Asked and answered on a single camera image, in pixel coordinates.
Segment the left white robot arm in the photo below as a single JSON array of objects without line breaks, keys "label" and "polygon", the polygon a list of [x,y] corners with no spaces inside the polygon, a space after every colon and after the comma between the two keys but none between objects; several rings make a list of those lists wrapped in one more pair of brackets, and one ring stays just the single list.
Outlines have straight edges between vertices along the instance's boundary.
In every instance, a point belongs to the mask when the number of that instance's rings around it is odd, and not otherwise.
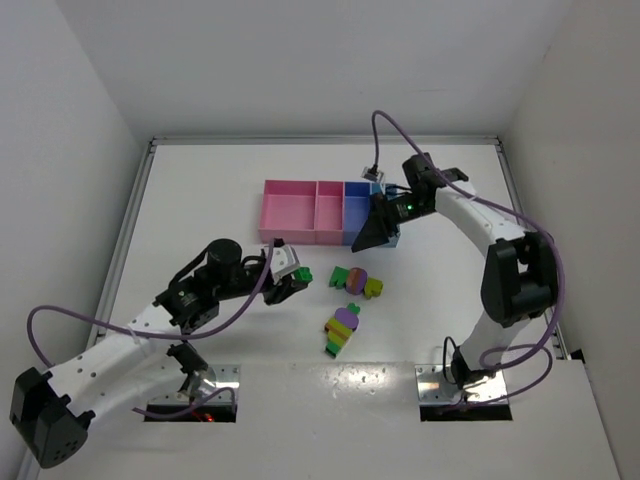
[{"label": "left white robot arm", "polygon": [[257,296],[280,304],[312,279],[281,238],[254,256],[243,256],[234,240],[214,240],[128,324],[109,325],[109,336],[64,363],[21,373],[10,421],[39,466],[49,469],[76,454],[91,427],[109,417],[128,410],[152,417],[145,404],[171,389],[189,401],[177,417],[220,394],[235,400],[194,341],[231,326]]}]

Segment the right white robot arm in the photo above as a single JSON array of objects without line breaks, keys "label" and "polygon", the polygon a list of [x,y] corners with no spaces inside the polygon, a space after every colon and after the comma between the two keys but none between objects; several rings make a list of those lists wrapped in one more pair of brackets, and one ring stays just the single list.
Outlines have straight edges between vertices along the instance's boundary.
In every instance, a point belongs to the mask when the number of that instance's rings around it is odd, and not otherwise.
[{"label": "right white robot arm", "polygon": [[369,198],[369,214],[356,236],[354,252],[390,242],[402,224],[439,214],[452,222],[483,255],[481,317],[467,339],[455,346],[449,372],[458,388],[495,371],[521,330],[558,300],[557,262],[550,242],[461,193],[468,177],[458,168],[438,171],[428,153],[406,160],[407,190],[390,199]]}]

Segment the dark green lego brick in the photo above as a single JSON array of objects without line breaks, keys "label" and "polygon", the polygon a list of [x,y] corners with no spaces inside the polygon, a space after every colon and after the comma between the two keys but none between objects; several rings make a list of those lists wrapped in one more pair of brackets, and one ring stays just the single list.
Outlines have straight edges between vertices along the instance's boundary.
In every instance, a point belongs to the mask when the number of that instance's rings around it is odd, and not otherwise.
[{"label": "dark green lego brick", "polygon": [[301,266],[293,272],[293,277],[297,282],[309,284],[313,281],[313,274],[309,267]]}]

